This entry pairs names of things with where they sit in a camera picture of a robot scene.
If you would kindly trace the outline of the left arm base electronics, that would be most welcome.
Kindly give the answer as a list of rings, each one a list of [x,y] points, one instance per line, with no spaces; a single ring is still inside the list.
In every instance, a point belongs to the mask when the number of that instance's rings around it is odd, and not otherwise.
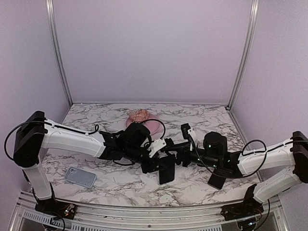
[[[56,200],[53,189],[51,189],[51,198],[46,200],[38,199],[34,190],[32,190],[32,194],[37,202],[35,206],[36,211],[55,215],[58,218],[74,219],[77,205]]]

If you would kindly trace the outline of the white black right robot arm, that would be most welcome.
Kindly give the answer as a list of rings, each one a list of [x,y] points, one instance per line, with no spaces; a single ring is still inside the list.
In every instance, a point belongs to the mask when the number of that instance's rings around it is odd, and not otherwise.
[[[264,145],[257,150],[229,152],[227,138],[217,132],[204,136],[203,147],[198,148],[192,134],[184,134],[185,143],[174,144],[166,139],[163,152],[177,153],[176,163],[188,166],[197,163],[211,172],[208,185],[222,189],[226,179],[243,179],[256,174],[260,170],[284,167],[276,175],[266,181],[250,186],[244,201],[239,203],[238,211],[248,216],[271,197],[301,183],[308,181],[308,139],[300,131],[295,131],[290,139],[272,146]]]

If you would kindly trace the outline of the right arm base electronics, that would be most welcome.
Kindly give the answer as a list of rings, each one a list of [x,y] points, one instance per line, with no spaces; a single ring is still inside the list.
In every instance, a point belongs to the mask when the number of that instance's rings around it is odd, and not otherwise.
[[[224,217],[225,221],[245,218],[257,215],[264,212],[262,203],[253,198],[253,194],[246,194],[244,200],[240,203],[224,205],[221,208],[220,214]]]

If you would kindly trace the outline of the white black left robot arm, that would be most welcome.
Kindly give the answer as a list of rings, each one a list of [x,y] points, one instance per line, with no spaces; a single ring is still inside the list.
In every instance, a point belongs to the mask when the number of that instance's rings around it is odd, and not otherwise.
[[[131,123],[125,130],[116,133],[87,132],[55,123],[47,119],[42,111],[36,111],[15,130],[13,160],[23,169],[35,196],[50,214],[57,214],[61,204],[54,199],[51,184],[43,170],[39,158],[42,149],[77,152],[102,160],[125,158],[147,166],[157,163],[155,154],[166,146],[163,139],[152,140],[147,127],[140,123]]]

